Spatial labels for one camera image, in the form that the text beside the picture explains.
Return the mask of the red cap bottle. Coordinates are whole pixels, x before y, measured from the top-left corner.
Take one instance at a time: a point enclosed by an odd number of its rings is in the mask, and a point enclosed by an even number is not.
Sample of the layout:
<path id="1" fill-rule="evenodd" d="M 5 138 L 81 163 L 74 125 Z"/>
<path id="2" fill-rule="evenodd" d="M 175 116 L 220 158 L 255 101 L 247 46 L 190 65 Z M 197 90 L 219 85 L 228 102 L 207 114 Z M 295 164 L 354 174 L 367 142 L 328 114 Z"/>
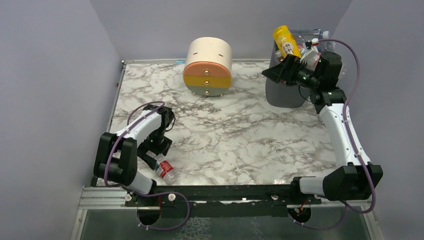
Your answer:
<path id="1" fill-rule="evenodd" d="M 177 179 L 176 170 L 167 160 L 159 160 L 155 165 L 155 172 L 167 185 L 173 185 Z"/>
<path id="2" fill-rule="evenodd" d="M 311 48 L 308 52 L 303 55 L 303 60 L 308 65 L 315 65 L 319 60 L 321 53 L 317 48 Z"/>

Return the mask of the yellow juice bottle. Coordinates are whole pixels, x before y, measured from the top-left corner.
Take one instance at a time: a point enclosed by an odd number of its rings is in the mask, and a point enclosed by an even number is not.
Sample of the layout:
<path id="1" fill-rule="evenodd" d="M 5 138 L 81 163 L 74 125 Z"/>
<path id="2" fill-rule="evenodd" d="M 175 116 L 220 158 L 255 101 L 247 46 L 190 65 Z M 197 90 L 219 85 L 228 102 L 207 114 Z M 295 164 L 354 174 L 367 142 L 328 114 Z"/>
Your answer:
<path id="1" fill-rule="evenodd" d="M 286 58 L 288 55 L 301 57 L 296 40 L 287 25 L 277 27 L 272 35 L 283 58 Z"/>

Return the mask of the clear bottle blue label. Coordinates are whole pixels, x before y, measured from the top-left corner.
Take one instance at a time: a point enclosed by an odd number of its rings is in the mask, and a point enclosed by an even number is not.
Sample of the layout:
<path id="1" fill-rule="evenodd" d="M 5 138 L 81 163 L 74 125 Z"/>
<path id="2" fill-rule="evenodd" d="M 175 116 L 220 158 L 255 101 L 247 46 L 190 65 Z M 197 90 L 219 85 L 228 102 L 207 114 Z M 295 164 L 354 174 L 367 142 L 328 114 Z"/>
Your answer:
<path id="1" fill-rule="evenodd" d="M 295 29 L 291 31 L 295 42 L 298 46 L 303 46 L 305 42 L 311 41 L 312 39 L 329 39 L 330 31 L 322 30 L 321 28 L 316 29 Z"/>

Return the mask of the clear bottle white blue cap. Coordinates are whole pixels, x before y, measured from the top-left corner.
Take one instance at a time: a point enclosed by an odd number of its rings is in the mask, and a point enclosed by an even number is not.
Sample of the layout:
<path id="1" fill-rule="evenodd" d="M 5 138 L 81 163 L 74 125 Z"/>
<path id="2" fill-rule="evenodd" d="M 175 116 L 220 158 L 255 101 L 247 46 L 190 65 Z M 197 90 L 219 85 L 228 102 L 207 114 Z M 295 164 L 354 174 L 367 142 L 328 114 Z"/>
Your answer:
<path id="1" fill-rule="evenodd" d="M 346 71 L 347 71 L 346 65 L 344 64 L 343 58 L 339 53 L 334 52 L 334 54 L 335 54 L 335 57 L 337 58 L 337 64 L 339 66 L 338 79 L 341 80 L 346 76 Z"/>

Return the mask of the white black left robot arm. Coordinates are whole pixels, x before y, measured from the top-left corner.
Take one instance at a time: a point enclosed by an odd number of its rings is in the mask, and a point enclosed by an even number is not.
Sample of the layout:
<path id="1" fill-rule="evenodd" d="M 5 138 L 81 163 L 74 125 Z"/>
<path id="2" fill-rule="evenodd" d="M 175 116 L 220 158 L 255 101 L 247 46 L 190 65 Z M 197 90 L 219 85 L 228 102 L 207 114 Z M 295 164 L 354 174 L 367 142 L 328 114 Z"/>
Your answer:
<path id="1" fill-rule="evenodd" d="M 96 151 L 93 175 L 106 186 L 122 186 L 139 195 L 152 195 L 157 182 L 138 171 L 138 159 L 149 167 L 159 166 L 147 153 L 167 155 L 172 140 L 165 136 L 175 114 L 163 101 L 152 101 L 139 106 L 142 110 L 135 120 L 115 133 L 104 132 Z"/>

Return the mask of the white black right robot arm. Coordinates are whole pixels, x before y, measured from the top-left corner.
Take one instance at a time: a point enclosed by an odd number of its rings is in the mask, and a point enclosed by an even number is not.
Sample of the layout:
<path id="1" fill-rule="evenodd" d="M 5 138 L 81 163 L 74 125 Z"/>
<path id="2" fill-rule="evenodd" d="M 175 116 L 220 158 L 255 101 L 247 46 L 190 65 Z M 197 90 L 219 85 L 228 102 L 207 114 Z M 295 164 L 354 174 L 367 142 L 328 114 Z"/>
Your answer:
<path id="1" fill-rule="evenodd" d="M 330 201 L 373 199 L 383 169 L 371 162 L 360 144 L 345 92 L 337 87 L 341 68 L 342 58 L 334 52 L 322 53 L 315 70 L 289 54 L 278 65 L 263 70 L 262 75 L 276 84 L 309 89 L 310 101 L 330 136 L 336 170 L 324 177 L 300 177 L 299 191 Z"/>

